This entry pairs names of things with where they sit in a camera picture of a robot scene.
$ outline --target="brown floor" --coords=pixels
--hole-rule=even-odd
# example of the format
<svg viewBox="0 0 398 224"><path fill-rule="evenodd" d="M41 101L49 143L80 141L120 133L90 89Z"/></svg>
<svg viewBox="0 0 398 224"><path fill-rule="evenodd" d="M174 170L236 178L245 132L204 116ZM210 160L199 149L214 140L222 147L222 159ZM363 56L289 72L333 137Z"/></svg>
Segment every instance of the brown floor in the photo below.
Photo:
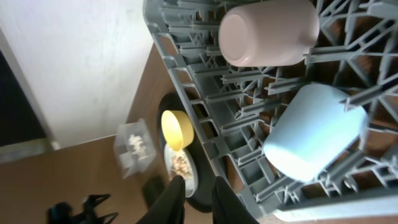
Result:
<svg viewBox="0 0 398 224"><path fill-rule="evenodd" d="M128 122L144 118L157 142L156 112L160 99L174 86L155 47L144 70ZM154 175L167 180L160 155L144 174L123 180L113 154L113 137L68 149L0 165L0 223L45 223L46 210L66 201L75 212L89 194L111 193L98 207L99 214L119 212L114 223L135 223L146 213L141 195L143 183ZM186 205L185 223L211 223L211 214L202 214ZM322 221L324 224L397 223L397 217ZM270 215L261 223L283 223Z"/></svg>

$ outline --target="plastic cup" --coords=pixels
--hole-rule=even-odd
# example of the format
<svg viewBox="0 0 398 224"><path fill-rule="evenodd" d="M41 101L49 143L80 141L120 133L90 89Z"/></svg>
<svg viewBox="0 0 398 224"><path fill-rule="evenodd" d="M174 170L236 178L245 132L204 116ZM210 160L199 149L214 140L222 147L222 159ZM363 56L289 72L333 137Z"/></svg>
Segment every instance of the plastic cup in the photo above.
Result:
<svg viewBox="0 0 398 224"><path fill-rule="evenodd" d="M223 57L237 67L294 65L319 35L317 11L309 0L273 0L234 7L220 24Z"/></svg>
<svg viewBox="0 0 398 224"><path fill-rule="evenodd" d="M363 107L345 111L340 102L347 97L328 85L301 88L263 144L270 163L303 182L322 172L368 124Z"/></svg>
<svg viewBox="0 0 398 224"><path fill-rule="evenodd" d="M174 151L189 146L194 137L192 123L183 111L164 111L162 114L162 132L167 144Z"/></svg>

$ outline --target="yellow scoop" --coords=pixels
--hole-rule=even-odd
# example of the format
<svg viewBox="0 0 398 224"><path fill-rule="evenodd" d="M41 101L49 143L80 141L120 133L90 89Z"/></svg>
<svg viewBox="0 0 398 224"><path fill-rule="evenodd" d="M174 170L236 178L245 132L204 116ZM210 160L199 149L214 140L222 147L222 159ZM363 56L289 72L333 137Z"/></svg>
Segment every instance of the yellow scoop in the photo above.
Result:
<svg viewBox="0 0 398 224"><path fill-rule="evenodd" d="M193 141L193 127L188 115L183 111L164 111L162 131L167 144L177 152Z"/></svg>

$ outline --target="dishwasher rack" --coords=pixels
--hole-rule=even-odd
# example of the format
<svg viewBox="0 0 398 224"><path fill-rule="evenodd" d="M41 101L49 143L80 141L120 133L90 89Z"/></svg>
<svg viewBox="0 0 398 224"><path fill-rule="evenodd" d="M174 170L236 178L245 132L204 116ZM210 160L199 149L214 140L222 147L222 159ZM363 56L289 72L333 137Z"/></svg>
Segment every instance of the dishwasher rack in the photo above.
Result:
<svg viewBox="0 0 398 224"><path fill-rule="evenodd" d="M303 63L234 67L218 47L220 21L232 7L252 2L144 3L148 29L216 175L226 179L221 163L230 159L244 185L236 195L257 219L270 213L286 221L398 215L398 146L376 156L368 151L369 138L397 141L398 1L314 1L321 32ZM329 75L319 76L320 70ZM309 83L348 92L341 102L346 110L364 106L372 122L337 161L302 183L272 167L261 146L295 92ZM392 123L375 120L379 107ZM317 195L308 196L309 189Z"/></svg>

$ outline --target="dark doorway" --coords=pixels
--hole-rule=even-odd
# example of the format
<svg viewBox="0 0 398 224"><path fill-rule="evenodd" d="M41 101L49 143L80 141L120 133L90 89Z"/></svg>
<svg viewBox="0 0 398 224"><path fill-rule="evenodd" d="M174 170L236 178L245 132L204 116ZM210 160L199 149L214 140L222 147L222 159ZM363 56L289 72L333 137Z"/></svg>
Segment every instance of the dark doorway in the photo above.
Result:
<svg viewBox="0 0 398 224"><path fill-rule="evenodd" d="M0 52L0 147L40 138L44 131Z"/></svg>

